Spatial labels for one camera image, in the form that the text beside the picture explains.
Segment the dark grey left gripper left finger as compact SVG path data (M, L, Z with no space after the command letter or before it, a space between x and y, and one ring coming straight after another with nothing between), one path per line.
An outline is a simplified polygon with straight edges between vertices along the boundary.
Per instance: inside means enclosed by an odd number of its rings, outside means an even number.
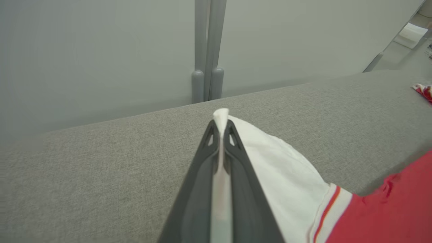
M202 136L159 243L210 242L214 164L219 151L219 131L211 120Z

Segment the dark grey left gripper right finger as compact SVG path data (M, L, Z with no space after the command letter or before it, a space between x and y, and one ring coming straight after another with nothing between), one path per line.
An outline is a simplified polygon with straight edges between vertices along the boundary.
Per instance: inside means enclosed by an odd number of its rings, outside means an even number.
M231 178L234 243L284 243L263 188L232 120L223 138L224 168Z

